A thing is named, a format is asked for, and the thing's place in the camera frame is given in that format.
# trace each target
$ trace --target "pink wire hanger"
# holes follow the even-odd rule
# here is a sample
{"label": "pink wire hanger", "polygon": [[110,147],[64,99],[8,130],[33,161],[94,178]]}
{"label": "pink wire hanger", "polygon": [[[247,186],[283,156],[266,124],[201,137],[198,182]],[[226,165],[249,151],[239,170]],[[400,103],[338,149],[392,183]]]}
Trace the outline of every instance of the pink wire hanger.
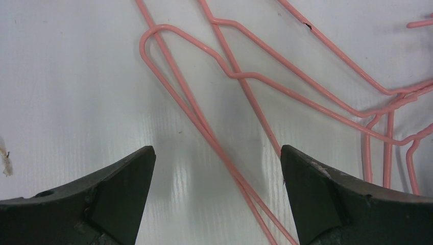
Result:
{"label": "pink wire hanger", "polygon": [[[264,223],[262,217],[258,213],[257,209],[254,206],[254,203],[252,202],[251,198],[254,199],[254,201],[263,209],[265,214],[271,219],[271,221],[277,226],[277,228],[282,232],[282,234],[289,240],[291,244],[297,244],[295,239],[289,234],[289,232],[283,227],[281,222],[273,215],[273,213],[269,210],[269,208],[266,206],[266,204],[261,200],[261,198],[258,196],[258,194],[254,191],[254,189],[248,184],[248,182],[245,180],[245,178],[240,174],[240,172],[237,170],[237,168],[234,166],[234,164],[231,162],[231,160],[228,158],[226,153],[221,148],[220,144],[217,141],[217,138],[215,137],[213,131],[211,130],[209,124],[207,123],[203,113],[201,112],[192,92],[190,91],[186,81],[184,80],[178,66],[176,65],[176,62],[174,61],[172,55],[170,54],[170,51],[168,50],[166,44],[164,43],[163,39],[159,35],[159,31],[162,30],[168,30],[171,32],[176,33],[177,35],[181,36],[185,40],[191,42],[196,47],[200,48],[207,54],[211,55],[218,65],[221,67],[223,72],[230,78],[238,79],[241,88],[243,89],[245,95],[247,96],[248,101],[250,102],[251,106],[254,109],[255,114],[257,115],[260,124],[262,125],[264,131],[266,132],[266,135],[268,136],[276,154],[280,156],[280,145],[278,141],[276,140],[257,100],[255,99],[251,88],[249,87],[246,78],[254,78],[257,79],[270,87],[286,94],[287,96],[296,99],[303,104],[306,104],[310,107],[312,107],[315,110],[318,110],[322,113],[324,113],[327,116],[330,116],[352,128],[355,128],[365,134],[364,138],[364,163],[363,163],[363,169],[364,169],[364,179],[368,182],[372,182],[372,169],[371,169],[371,155],[370,155],[370,137],[373,136],[377,139],[380,139],[385,142],[384,145],[384,171],[383,171],[383,186],[386,188],[390,188],[391,186],[391,160],[392,160],[392,146],[393,145],[406,145],[410,142],[413,142],[413,145],[410,147],[406,154],[406,164],[409,172],[410,182],[412,191],[414,194],[420,194],[419,193],[419,187],[416,180],[415,175],[415,169],[413,166],[413,154],[415,150],[417,149],[421,139],[428,136],[429,134],[433,133],[433,124],[430,124],[425,129],[421,130],[417,134],[410,135],[407,138],[403,140],[395,140],[393,139],[393,128],[394,128],[394,111],[404,105],[407,105],[411,102],[414,102],[417,100],[417,98],[423,94],[429,93],[433,90],[433,80],[427,80],[422,83],[419,83],[414,86],[410,86],[408,88],[400,88],[400,89],[394,89],[394,90],[387,90],[384,87],[382,87],[379,83],[377,83],[374,79],[372,79],[365,71],[363,71],[359,66],[357,66],[352,60],[350,60],[349,57],[347,57],[335,44],[333,44],[328,38],[326,38],[317,28],[312,25],[304,16],[302,16],[291,4],[289,4],[285,0],[278,0],[292,15],[294,15],[302,24],[305,24],[308,26],[308,28],[311,30],[311,32],[321,41],[323,42],[328,48],[330,48],[341,60],[343,60],[349,67],[351,67],[356,73],[358,73],[362,78],[366,80],[370,85],[372,85],[374,88],[376,88],[378,91],[385,95],[396,95],[396,97],[393,99],[391,103],[389,103],[387,106],[384,106],[380,109],[371,110],[369,112],[359,112],[350,106],[348,106],[346,103],[338,99],[335,95],[327,91],[325,88],[323,88],[321,85],[319,85],[316,81],[311,79],[308,75],[306,75],[303,71],[298,69],[295,65],[291,64],[290,61],[282,57],[279,53],[274,51],[270,46],[268,46],[266,43],[264,43],[262,40],[260,40],[257,36],[255,36],[253,33],[251,33],[248,29],[243,27],[240,23],[233,21],[233,20],[225,20],[225,19],[218,19],[214,18],[210,8],[207,5],[207,2],[205,0],[198,0],[201,7],[203,8],[203,11],[206,14],[206,18],[208,19],[209,23],[212,24],[212,28],[220,42],[220,45],[223,47],[223,50],[228,57],[229,63],[227,64],[225,60],[214,50],[212,50],[210,47],[204,45],[200,41],[194,39],[189,34],[185,33],[184,31],[172,26],[172,25],[166,25],[166,24],[159,24],[155,25],[153,22],[149,12],[147,11],[146,7],[144,6],[143,2],[141,0],[136,0],[137,5],[142,12],[146,22],[149,25],[149,30],[146,31],[143,36],[140,39],[140,54],[143,58],[144,62],[148,65],[148,67],[152,70],[152,72],[155,74],[155,76],[160,80],[160,82],[163,84],[163,86],[167,89],[167,91],[170,93],[170,95],[175,99],[175,101],[179,104],[179,106],[182,108],[182,110],[186,113],[188,118],[191,120],[191,122],[197,127],[197,129],[200,131],[200,133],[204,136],[206,141],[210,144],[210,146],[215,150],[215,152],[219,155],[219,157],[224,162],[225,166],[229,170],[230,174],[235,180],[236,185],[240,189],[244,199],[246,200],[249,208],[251,209],[253,215],[255,216],[256,220],[258,221],[260,227],[262,228],[263,232],[265,233],[266,237],[268,238],[270,244],[277,244],[275,238],[271,234],[269,228]],[[246,35],[249,39],[251,39],[253,42],[255,42],[257,45],[259,45],[262,49],[264,49],[268,54],[270,54],[272,57],[274,57],[277,61],[279,61],[281,64],[283,64],[286,68],[288,68],[290,71],[292,71],[294,74],[296,74],[298,77],[300,77],[302,80],[304,80],[306,83],[308,83],[311,87],[313,87],[315,90],[317,90],[319,93],[333,101],[334,103],[338,104],[343,109],[347,110],[351,114],[360,117],[365,118],[369,117],[371,115],[374,115],[373,120],[367,124],[366,127],[355,123],[317,103],[312,102],[306,97],[303,97],[294,91],[276,83],[275,81],[255,72],[242,72],[239,65],[237,64],[237,61],[231,52],[231,49],[225,40],[219,25],[225,25],[225,26],[231,26],[235,27],[239,31],[241,31],[244,35]],[[409,26],[408,28],[413,27],[421,27],[426,26],[425,22],[423,24],[416,24],[417,26]],[[145,50],[145,42],[151,37],[155,36],[156,41],[159,45],[159,47],[162,50],[162,53],[164,57],[166,58],[170,68],[172,69],[176,80],[179,82],[182,91],[184,92],[189,104],[192,107],[192,110],[189,108],[187,103],[183,101],[183,99],[177,94],[177,92],[173,89],[173,87],[169,84],[169,82],[166,80],[164,75],[159,71],[159,69],[155,66],[155,64],[152,62],[152,60],[147,56],[146,50]],[[387,121],[387,133],[385,135],[381,135],[379,133],[376,133],[372,131],[372,127],[378,123],[380,118],[387,114],[388,121]]]}
{"label": "pink wire hanger", "polygon": [[433,26],[433,19],[410,22],[406,25],[407,28],[418,28],[426,26]]}

